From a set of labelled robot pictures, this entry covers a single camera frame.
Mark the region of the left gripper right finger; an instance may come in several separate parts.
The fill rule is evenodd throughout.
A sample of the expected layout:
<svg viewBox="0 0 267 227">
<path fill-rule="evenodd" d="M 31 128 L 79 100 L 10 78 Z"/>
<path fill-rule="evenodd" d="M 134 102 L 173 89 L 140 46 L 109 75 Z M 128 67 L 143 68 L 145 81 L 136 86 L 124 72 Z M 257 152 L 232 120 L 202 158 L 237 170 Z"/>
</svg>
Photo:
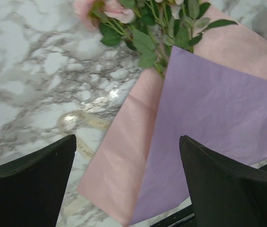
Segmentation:
<svg viewBox="0 0 267 227">
<path fill-rule="evenodd" d="M 181 161 L 199 227 L 267 227 L 267 164 L 247 166 L 189 136 Z"/>
</svg>

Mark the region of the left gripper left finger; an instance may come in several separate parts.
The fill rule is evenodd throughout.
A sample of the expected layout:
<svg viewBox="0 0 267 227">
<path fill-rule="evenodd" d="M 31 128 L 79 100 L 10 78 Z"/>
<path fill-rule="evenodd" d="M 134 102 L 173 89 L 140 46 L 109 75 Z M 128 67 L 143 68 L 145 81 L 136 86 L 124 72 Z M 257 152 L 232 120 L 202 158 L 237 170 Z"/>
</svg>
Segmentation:
<svg viewBox="0 0 267 227">
<path fill-rule="evenodd" d="M 0 227 L 54 227 L 76 151 L 68 135 L 0 165 Z"/>
</svg>

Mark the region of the purple wrapping paper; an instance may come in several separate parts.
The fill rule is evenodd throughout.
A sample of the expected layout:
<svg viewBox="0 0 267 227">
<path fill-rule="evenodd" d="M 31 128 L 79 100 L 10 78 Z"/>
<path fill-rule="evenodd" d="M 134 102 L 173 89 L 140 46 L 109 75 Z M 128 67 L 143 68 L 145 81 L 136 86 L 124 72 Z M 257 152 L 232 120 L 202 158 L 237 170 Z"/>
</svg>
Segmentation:
<svg viewBox="0 0 267 227">
<path fill-rule="evenodd" d="M 189 196 L 183 135 L 249 166 L 267 159 L 267 80 L 173 47 L 131 224 Z"/>
</svg>

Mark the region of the pink wrapping paper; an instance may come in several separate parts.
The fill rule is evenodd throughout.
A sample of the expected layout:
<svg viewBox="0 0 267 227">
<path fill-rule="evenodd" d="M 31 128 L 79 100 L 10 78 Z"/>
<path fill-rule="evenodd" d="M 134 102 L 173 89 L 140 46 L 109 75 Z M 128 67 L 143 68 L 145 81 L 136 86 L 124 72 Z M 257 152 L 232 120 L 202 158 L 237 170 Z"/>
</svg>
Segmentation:
<svg viewBox="0 0 267 227">
<path fill-rule="evenodd" d="M 243 25 L 208 31 L 192 54 L 267 80 L 267 40 Z M 140 75 L 78 186 L 124 226 L 132 225 L 163 85 L 154 70 Z"/>
</svg>

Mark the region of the beige printed ribbon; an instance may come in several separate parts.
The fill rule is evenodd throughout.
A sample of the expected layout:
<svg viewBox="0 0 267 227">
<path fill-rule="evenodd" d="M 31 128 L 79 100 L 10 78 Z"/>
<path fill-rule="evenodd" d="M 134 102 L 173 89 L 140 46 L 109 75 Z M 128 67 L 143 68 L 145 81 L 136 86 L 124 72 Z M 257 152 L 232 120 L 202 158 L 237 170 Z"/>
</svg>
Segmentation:
<svg viewBox="0 0 267 227">
<path fill-rule="evenodd" d="M 78 186 L 110 124 L 110 120 L 82 110 L 65 113 L 57 121 L 56 139 L 74 134 L 77 140 L 75 159 L 57 223 L 60 227 L 94 227 L 108 217 L 78 193 Z"/>
</svg>

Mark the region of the peach pink flower stem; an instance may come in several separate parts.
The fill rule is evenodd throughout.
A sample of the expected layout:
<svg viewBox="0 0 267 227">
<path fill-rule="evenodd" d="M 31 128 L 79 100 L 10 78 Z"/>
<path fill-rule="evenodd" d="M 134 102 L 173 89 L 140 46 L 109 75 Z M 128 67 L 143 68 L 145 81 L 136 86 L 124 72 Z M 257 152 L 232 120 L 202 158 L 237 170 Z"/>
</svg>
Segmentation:
<svg viewBox="0 0 267 227">
<path fill-rule="evenodd" d="M 125 42 L 139 54 L 138 66 L 164 76 L 173 46 L 193 53 L 206 31 L 236 25 L 228 19 L 205 17 L 209 2 L 202 0 L 76 0 L 75 15 L 102 35 L 107 47 Z"/>
</svg>

